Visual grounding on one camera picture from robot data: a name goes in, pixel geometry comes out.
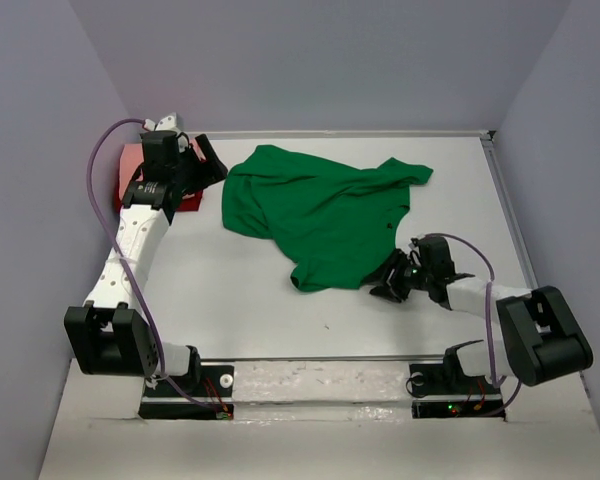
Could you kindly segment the green t-shirt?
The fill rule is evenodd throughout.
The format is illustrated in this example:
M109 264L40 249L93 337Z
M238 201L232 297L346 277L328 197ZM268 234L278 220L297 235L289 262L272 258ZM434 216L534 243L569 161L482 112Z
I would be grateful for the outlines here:
M297 290L354 290L395 250L397 229L411 210L410 189L432 174L395 158L359 169L260 145L228 173L222 223L273 241L294 264Z

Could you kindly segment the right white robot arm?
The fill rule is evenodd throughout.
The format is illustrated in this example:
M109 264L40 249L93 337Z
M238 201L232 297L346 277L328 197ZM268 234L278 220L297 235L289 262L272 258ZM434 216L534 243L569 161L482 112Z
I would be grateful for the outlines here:
M373 296L401 303L422 291L446 310L483 321L485 339L450 348L456 358L440 368L448 390L462 392L477 377L494 386L507 378L536 386L592 367L593 349L558 288L502 286L492 267L486 279L459 273L449 247L453 238L415 237L407 251L395 249L363 280Z

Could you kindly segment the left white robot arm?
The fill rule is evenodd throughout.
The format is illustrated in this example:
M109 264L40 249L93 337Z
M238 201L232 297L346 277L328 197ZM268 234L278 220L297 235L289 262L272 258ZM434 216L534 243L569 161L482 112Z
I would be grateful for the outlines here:
M189 395L201 383L198 350L160 339L143 291L183 199L224 181L228 169L204 134L149 131L141 147L118 227L107 233L112 248L103 270L83 304L67 309L64 327L83 373L165 380Z

